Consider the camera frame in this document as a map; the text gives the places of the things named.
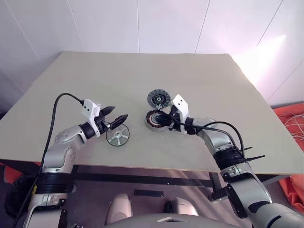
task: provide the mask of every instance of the black cable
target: black cable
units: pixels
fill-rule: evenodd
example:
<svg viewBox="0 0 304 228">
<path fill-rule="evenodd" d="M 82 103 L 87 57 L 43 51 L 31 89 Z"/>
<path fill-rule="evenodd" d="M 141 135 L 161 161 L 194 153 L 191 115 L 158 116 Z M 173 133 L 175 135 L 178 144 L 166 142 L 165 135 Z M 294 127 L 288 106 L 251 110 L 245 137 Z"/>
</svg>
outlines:
<svg viewBox="0 0 304 228">
<path fill-rule="evenodd" d="M 239 151 L 236 143 L 234 142 L 232 136 L 228 133 L 228 132 L 225 132 L 223 130 L 220 130 L 220 129 L 216 129 L 216 128 L 210 128 L 210 127 L 205 127 L 205 126 L 198 126 L 198 125 L 192 125 L 192 124 L 187 124 L 187 123 L 182 123 L 180 121 L 178 121 L 177 119 L 174 118 L 174 116 L 171 114 L 170 115 L 171 119 L 176 123 L 176 124 L 180 124 L 180 125 L 183 125 L 183 126 L 186 126 L 186 127 L 194 127 L 194 128 L 197 128 L 197 129 L 201 129 L 201 130 L 209 130 L 209 131 L 215 131 L 215 132 L 222 132 L 224 133 L 225 135 L 227 135 L 229 137 L 229 139 L 231 140 L 231 143 L 233 144 L 234 148 L 236 149 L 236 151 L 239 153 L 240 156 L 242 156 L 241 152 Z"/>
<path fill-rule="evenodd" d="M 211 123 L 209 123 L 209 124 L 204 125 L 204 127 L 207 127 L 207 126 L 213 125 L 213 124 L 219 124 L 219 123 L 220 123 L 220 124 L 228 125 L 229 127 L 231 127 L 231 128 L 237 133 L 237 136 L 238 136 L 238 139 L 239 139 L 239 143 L 240 143 L 240 145 L 241 145 L 242 157 L 245 158 L 243 139 L 242 139 L 241 134 L 238 132 L 238 130 L 237 130 L 237 128 L 236 128 L 235 126 L 233 126 L 233 125 L 230 124 L 230 123 L 224 122 L 224 121 L 215 121 L 215 122 L 211 122 Z"/>
<path fill-rule="evenodd" d="M 46 146 L 45 146 L 44 151 L 43 151 L 43 155 L 42 155 L 42 159 L 41 159 L 41 165 L 40 165 L 40 168 L 39 168 L 37 177 L 35 178 L 34 183 L 33 183 L 32 186 L 30 187 L 30 190 L 28 191 L 28 194 L 26 195 L 26 197 L 25 197 L 25 199 L 24 199 L 24 201 L 23 201 L 23 203 L 22 203 L 22 205 L 21 205 L 21 207 L 20 207 L 20 209 L 19 209 L 19 211 L 18 211 L 18 214 L 17 214 L 17 216 L 16 216 L 16 218 L 15 218 L 15 220 L 14 220 L 14 223 L 13 223 L 13 225 L 12 225 L 12 228 L 15 228 L 15 227 L 16 227 L 16 225 L 17 225 L 17 223 L 18 223 L 18 220 L 19 220 L 19 218 L 20 218 L 20 216 L 21 216 L 21 213 L 22 213 L 22 211 L 23 211 L 23 208 L 25 207 L 25 204 L 27 203 L 27 200 L 28 200 L 29 196 L 31 195 L 31 193 L 32 193 L 32 191 L 33 191 L 33 189 L 34 189 L 34 187 L 35 187 L 35 185 L 36 185 L 36 183 L 37 183 L 39 174 L 42 172 L 43 163 L 44 163 L 44 158 L 45 158 L 46 153 L 47 153 L 47 151 L 48 151 L 49 142 L 50 142 L 50 140 L 51 140 L 51 136 L 52 136 L 52 132 L 53 132 L 53 128 L 54 128 L 55 114 L 56 114 L 57 104 L 58 104 L 59 99 L 60 99 L 62 96 L 64 96 L 64 95 L 68 95 L 68 96 L 74 98 L 74 99 L 77 100 L 81 105 L 84 104 L 84 101 L 83 101 L 83 100 L 80 100 L 79 98 L 77 98 L 77 97 L 75 97 L 74 95 L 69 94 L 69 93 L 62 93 L 62 94 L 60 94 L 60 95 L 56 98 L 55 103 L 54 103 L 54 107 L 53 107 L 52 120 L 51 120 L 50 129 L 49 129 L 49 132 L 48 132 L 47 143 L 46 143 Z"/>
</svg>

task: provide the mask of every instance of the gear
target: gear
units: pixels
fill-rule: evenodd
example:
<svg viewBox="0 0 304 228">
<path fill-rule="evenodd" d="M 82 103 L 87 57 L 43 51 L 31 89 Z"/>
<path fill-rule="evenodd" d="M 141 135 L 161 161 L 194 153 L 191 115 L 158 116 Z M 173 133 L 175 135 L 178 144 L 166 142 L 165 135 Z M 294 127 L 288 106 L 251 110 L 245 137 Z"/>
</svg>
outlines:
<svg viewBox="0 0 304 228">
<path fill-rule="evenodd" d="M 162 112 L 160 112 L 158 110 L 149 111 L 147 113 L 145 122 L 149 129 L 156 131 L 156 132 L 161 132 L 168 128 L 167 126 L 162 125 L 157 121 L 157 117 L 161 114 L 162 114 Z"/>
<path fill-rule="evenodd" d="M 161 110 L 169 105 L 171 97 L 165 90 L 155 89 L 148 94 L 147 100 L 152 108 Z"/>
</svg>

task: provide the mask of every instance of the table top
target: table top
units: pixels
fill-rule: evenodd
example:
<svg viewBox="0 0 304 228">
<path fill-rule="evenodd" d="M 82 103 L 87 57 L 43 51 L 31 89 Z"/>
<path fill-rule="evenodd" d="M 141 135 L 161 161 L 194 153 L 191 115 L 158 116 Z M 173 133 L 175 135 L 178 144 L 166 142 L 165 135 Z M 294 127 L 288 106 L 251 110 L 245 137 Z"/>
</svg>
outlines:
<svg viewBox="0 0 304 228">
<path fill-rule="evenodd" d="M 105 106 L 116 106 L 107 121 L 129 114 L 129 141 L 110 145 L 105 134 L 77 153 L 76 163 L 218 172 L 204 141 L 178 132 L 149 130 L 150 91 L 177 93 L 191 117 L 210 117 L 235 125 L 255 173 L 303 173 L 303 152 L 261 94 L 228 54 L 120 54 L 63 52 L 0 121 L 0 158 L 40 161 L 55 98 L 70 92 Z M 81 106 L 63 97 L 57 107 L 51 142 L 60 131 L 86 122 Z M 227 126 L 219 126 L 236 134 Z"/>
</svg>

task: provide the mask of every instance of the robotic arm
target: robotic arm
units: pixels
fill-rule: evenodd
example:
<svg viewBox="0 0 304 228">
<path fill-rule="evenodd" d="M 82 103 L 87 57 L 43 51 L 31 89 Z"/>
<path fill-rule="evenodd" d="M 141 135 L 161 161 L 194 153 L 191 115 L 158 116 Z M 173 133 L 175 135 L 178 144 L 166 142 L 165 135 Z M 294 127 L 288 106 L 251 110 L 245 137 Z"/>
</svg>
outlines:
<svg viewBox="0 0 304 228">
<path fill-rule="evenodd" d="M 157 89 L 148 95 L 148 103 L 154 110 L 147 113 L 146 125 L 158 132 L 168 128 L 202 138 L 228 183 L 226 193 L 239 218 L 249 218 L 255 228 L 304 226 L 302 216 L 272 203 L 268 191 L 252 171 L 248 161 L 262 156 L 245 159 L 229 134 L 214 129 L 214 120 L 189 117 L 188 104 L 180 95 L 176 95 L 171 103 L 168 100 L 170 95 L 164 90 Z M 169 113 L 162 111 L 167 106 L 170 107 Z"/>
<path fill-rule="evenodd" d="M 87 140 L 120 126 L 127 114 L 116 118 L 112 123 L 105 116 L 115 107 L 100 110 L 100 105 L 89 99 L 83 102 L 83 114 L 88 122 L 60 132 L 55 143 L 47 150 L 42 164 L 42 172 L 34 188 L 24 228 L 67 227 L 67 210 L 61 209 L 67 199 L 67 193 L 73 189 L 72 169 L 76 152 Z"/>
</svg>

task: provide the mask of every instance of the white wall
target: white wall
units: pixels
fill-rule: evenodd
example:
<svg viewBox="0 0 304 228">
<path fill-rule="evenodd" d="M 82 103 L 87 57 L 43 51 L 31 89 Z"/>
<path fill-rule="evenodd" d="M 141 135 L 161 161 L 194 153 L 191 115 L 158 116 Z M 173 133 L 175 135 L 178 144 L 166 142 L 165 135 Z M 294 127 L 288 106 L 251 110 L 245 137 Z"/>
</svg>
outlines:
<svg viewBox="0 0 304 228">
<path fill-rule="evenodd" d="M 0 0 L 0 109 L 62 50 L 229 53 L 270 105 L 304 100 L 303 0 Z"/>
</svg>

